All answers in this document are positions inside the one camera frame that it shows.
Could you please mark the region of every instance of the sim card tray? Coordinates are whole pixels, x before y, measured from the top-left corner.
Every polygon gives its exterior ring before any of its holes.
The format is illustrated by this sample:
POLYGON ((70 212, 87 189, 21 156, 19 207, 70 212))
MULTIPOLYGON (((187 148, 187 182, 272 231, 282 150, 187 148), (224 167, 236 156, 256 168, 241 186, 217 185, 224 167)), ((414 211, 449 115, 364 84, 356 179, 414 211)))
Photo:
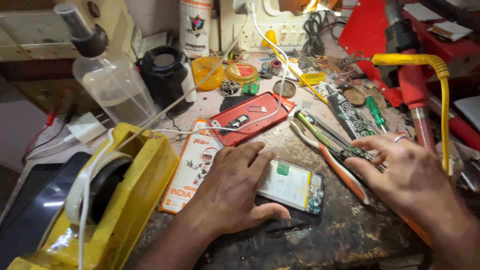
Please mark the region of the sim card tray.
POLYGON ((267 108, 263 106, 248 106, 247 111, 251 112, 267 112, 267 108))

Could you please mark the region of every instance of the left hand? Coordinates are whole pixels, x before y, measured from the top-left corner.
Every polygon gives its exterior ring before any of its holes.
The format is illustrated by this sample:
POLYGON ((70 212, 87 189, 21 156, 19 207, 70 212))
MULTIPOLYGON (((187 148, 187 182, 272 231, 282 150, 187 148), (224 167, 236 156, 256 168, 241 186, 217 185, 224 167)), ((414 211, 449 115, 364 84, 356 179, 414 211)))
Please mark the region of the left hand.
POLYGON ((258 154, 265 143, 245 143, 218 151, 195 196, 178 213, 199 233, 215 238, 255 227, 268 219, 290 219, 278 203, 254 204, 260 179, 275 153, 258 154))

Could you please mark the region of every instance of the hand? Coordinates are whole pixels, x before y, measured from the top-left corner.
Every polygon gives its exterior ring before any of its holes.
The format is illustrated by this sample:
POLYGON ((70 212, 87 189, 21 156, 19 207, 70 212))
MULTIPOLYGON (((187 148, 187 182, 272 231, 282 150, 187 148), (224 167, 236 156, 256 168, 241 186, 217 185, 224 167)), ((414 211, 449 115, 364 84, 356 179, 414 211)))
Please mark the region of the hand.
POLYGON ((433 229, 441 220, 460 212, 460 203, 440 159, 406 138, 395 143, 395 137, 397 135, 375 135, 352 142, 354 147, 380 151, 372 163, 387 161, 388 168, 383 173, 364 159, 349 158, 345 163, 393 209, 420 226, 433 229))
POLYGON ((265 143, 245 143, 217 152, 212 167, 195 196, 178 213, 201 233, 213 238, 255 227, 268 219, 289 219, 277 203, 254 204, 260 179, 275 153, 258 154, 265 143))

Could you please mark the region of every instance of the workbench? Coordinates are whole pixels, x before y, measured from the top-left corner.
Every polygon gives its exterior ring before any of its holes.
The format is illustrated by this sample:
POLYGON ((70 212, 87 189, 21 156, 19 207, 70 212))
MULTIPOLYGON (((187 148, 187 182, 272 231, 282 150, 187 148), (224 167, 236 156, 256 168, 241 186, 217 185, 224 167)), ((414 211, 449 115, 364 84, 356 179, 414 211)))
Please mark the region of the workbench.
MULTIPOLYGON (((333 40, 325 36, 326 55, 345 57, 347 54, 333 40)), ((264 53, 250 54, 243 62, 261 68, 260 59, 268 58, 264 53)), ((260 81, 259 94, 272 91, 273 85, 281 78, 274 76, 271 80, 260 81)), ((307 87, 294 82, 297 91, 290 101, 319 117, 331 128, 350 140, 340 123, 333 116, 330 108, 322 103, 307 87)), ((365 89, 357 86, 365 95, 372 95, 380 105, 382 115, 387 120, 391 132, 403 132, 410 139, 415 134, 413 127, 406 126, 402 114, 395 108, 387 108, 383 96, 377 89, 365 89)), ((208 119, 219 113, 224 99, 221 91, 199 91, 197 101, 180 115, 170 114, 176 126, 182 131, 189 131, 196 118, 208 119)), ((365 108, 359 108, 372 121, 365 108)), ((172 120, 164 118, 160 128, 173 128, 172 120)), ((45 141, 55 132, 49 128, 39 142, 45 141)), ((180 155, 186 136, 166 133, 176 153, 180 155)), ((306 135, 314 139, 310 132, 306 135)), ((33 165, 38 163, 65 162, 74 152, 93 153, 106 138, 103 134, 91 146, 86 147, 77 142, 70 148, 62 147, 54 154, 28 162, 16 188, 28 175, 33 165)), ((425 244, 407 227, 388 207, 367 207, 347 188, 326 163, 320 152, 306 145, 290 128, 287 121, 281 122, 249 141, 264 141, 265 150, 274 151, 277 158, 298 164, 319 172, 324 176, 324 210, 321 216, 310 216, 289 209, 291 219, 288 221, 268 221, 265 224, 240 233, 224 235, 215 240, 198 262, 199 269, 335 269, 355 265, 364 265, 385 258, 423 253, 425 244)), ((257 198, 256 203, 266 202, 257 198)), ((151 244, 168 226, 174 215, 154 210, 138 243, 133 250, 125 269, 131 269, 151 244)))

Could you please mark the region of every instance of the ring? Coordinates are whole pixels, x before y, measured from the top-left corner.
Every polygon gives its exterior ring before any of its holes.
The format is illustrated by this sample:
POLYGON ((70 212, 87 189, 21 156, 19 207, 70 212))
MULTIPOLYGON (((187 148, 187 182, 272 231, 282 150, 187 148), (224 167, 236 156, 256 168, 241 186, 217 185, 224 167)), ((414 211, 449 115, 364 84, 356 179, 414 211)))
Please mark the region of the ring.
POLYGON ((400 136, 398 136, 397 138, 395 138, 393 141, 394 141, 394 142, 398 142, 400 139, 403 139, 403 138, 406 138, 406 137, 407 137, 407 136, 405 136, 405 135, 400 135, 400 136))

